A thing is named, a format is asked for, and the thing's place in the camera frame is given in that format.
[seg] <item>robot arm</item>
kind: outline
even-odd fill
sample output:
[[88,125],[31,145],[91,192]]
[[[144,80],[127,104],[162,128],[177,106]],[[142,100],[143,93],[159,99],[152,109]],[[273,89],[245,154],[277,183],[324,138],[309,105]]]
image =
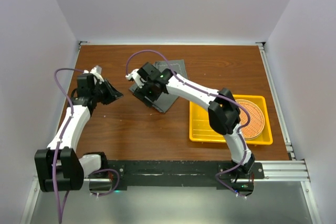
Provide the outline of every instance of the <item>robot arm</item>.
[[183,97],[208,111],[210,126],[215,132],[224,136],[232,155],[232,161],[236,164],[240,163],[244,158],[244,152],[246,152],[246,157],[241,163],[241,168],[244,173],[248,173],[255,158],[247,146],[244,148],[244,144],[239,137],[239,134],[242,133],[237,132],[237,129],[240,127],[239,108],[224,99],[206,95],[199,90],[221,94],[234,100],[231,92],[227,89],[221,91],[209,89],[186,80],[179,74],[177,76],[183,82],[186,81],[188,85],[177,80],[170,69],[160,72],[156,67],[147,62],[142,68],[134,69],[126,78],[129,81],[134,80],[137,83],[138,88],[134,92],[134,95],[145,103],[150,101],[151,104],[164,92]]
[[59,191],[79,190],[85,177],[104,168],[106,157],[103,152],[88,153],[78,159],[76,148],[82,130],[91,118],[97,103],[110,104],[122,96],[122,93],[101,76],[99,66],[94,67],[90,72],[86,70],[77,77],[77,88],[71,94],[73,114],[68,105],[65,119],[54,139],[46,149],[38,150],[35,154],[36,170],[42,191],[54,191],[51,174],[52,158],[61,132],[63,135],[58,152],[60,162],[57,163]]

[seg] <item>gray cloth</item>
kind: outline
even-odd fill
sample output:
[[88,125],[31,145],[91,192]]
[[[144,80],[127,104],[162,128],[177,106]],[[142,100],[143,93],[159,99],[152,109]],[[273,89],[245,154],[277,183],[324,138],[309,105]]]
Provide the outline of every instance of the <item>gray cloth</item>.
[[[182,75],[184,78],[188,78],[184,60],[170,60],[169,63],[176,73]],[[153,65],[161,72],[168,68],[167,62],[165,61],[156,61]],[[129,89],[133,93],[137,87],[137,84],[133,84]],[[176,95],[162,93],[159,98],[153,102],[152,106],[159,112],[165,113],[173,105],[177,98],[178,96]]]

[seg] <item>white backdrop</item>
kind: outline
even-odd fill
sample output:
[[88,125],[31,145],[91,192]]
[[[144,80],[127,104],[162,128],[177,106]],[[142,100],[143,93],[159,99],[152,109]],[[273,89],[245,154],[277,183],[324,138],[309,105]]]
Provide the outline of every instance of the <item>white backdrop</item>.
[[291,0],[266,43],[297,158],[325,224],[336,223],[336,0]]
[[[0,6],[0,222],[19,223],[34,154],[54,136],[64,104],[54,70],[74,64],[76,43],[56,0]],[[60,74],[61,83],[70,77]]]
[[57,0],[76,38],[108,44],[266,41],[289,0]]

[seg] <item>brown wood surface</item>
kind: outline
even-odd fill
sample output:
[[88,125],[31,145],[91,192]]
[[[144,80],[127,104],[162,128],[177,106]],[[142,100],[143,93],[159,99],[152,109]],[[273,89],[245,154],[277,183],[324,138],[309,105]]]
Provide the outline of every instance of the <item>brown wood surface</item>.
[[[279,121],[257,46],[82,46],[78,69],[103,68],[104,78],[124,97],[98,104],[81,135],[77,155],[104,151],[108,159],[229,160],[226,144],[189,140],[189,102],[178,98],[166,114],[135,98],[125,79],[125,63],[143,49],[163,53],[169,60],[184,59],[190,80],[203,86],[229,88],[233,94],[262,95],[266,99],[273,135],[270,146],[250,146],[257,160],[288,160]],[[129,70],[147,61],[162,60],[153,53],[134,57]],[[70,91],[76,87],[74,74]]]

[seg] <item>yellow tray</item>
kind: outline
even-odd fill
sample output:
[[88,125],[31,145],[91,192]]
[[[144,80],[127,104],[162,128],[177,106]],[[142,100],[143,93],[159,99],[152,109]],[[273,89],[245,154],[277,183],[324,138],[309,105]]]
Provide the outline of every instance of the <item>yellow tray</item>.
[[[235,99],[245,99],[255,103],[263,112],[265,127],[262,133],[255,139],[246,140],[247,144],[270,145],[273,143],[271,127],[267,113],[265,98],[258,95],[234,95]],[[190,102],[189,138],[194,142],[225,143],[222,135],[212,130],[209,125],[208,112],[197,104]]]

